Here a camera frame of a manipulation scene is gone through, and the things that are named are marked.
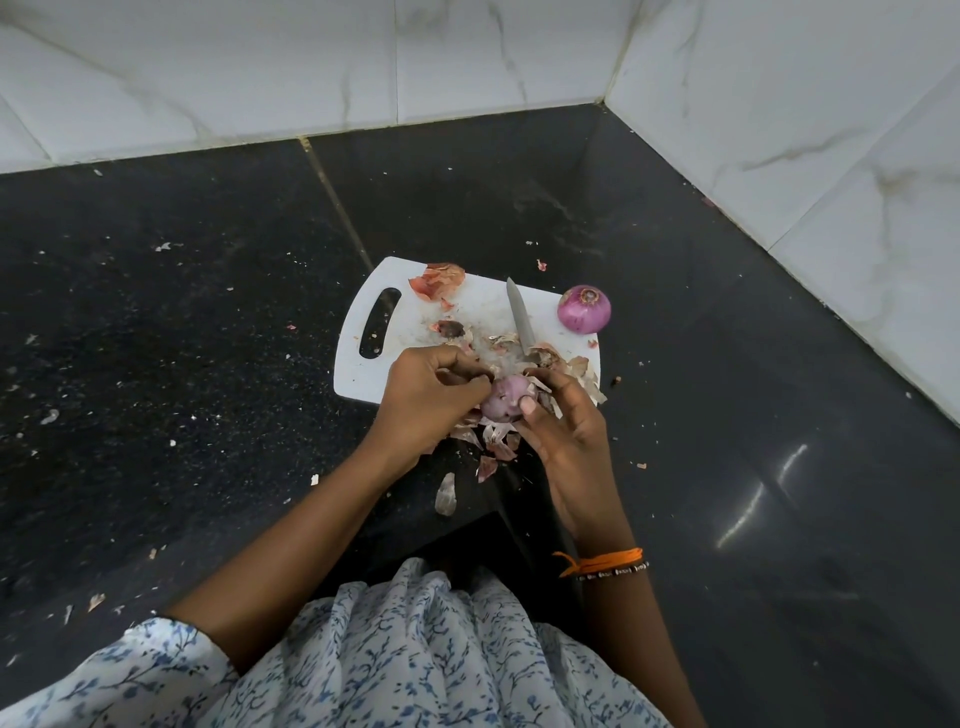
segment wrist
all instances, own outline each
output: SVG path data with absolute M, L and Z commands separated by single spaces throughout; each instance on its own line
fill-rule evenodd
M 626 516 L 609 519 L 589 527 L 577 528 L 573 544 L 582 559 L 636 548 L 633 529 Z
M 405 462 L 401 455 L 370 437 L 360 443 L 348 460 L 362 472 L 364 482 L 370 482 L 380 491 L 386 491 L 416 464 L 416 458 Z

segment white marble tile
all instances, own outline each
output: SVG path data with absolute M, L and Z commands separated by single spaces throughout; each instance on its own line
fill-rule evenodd
M 953 0 L 647 0 L 610 108 L 769 248 L 957 60 Z
M 771 254 L 960 422 L 960 68 Z
M 396 0 L 400 123 L 596 101 L 635 0 Z
M 396 121 L 390 0 L 18 0 L 0 93 L 61 160 Z
M 48 164 L 50 158 L 0 96 L 0 174 Z

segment cutting board handle hole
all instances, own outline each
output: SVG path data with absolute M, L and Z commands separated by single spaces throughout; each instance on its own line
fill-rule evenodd
M 360 337 L 360 355 L 365 359 L 376 359 L 383 351 L 383 342 L 387 338 L 387 325 L 394 315 L 394 309 L 400 300 L 400 292 L 395 288 L 384 288 L 376 298 L 376 303 L 367 317 L 367 324 Z

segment peeled onion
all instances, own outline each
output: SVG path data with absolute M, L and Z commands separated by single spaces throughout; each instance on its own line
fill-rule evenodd
M 504 376 L 493 383 L 490 395 L 480 402 L 480 412 L 493 422 L 511 423 L 523 416 L 520 400 L 536 393 L 537 387 L 526 376 Z
M 596 333 L 610 321 L 610 299 L 592 285 L 575 285 L 557 304 L 557 318 L 574 333 Z

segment knife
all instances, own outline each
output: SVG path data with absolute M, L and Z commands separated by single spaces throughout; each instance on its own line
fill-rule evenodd
M 513 279 L 507 279 L 507 298 L 510 300 L 510 310 L 514 312 L 516 335 L 520 340 L 520 346 L 523 348 L 523 353 L 529 356 L 530 348 L 537 343 L 537 337 L 534 336 L 530 314 L 527 313 L 527 306 L 520 295 L 520 289 L 516 287 Z

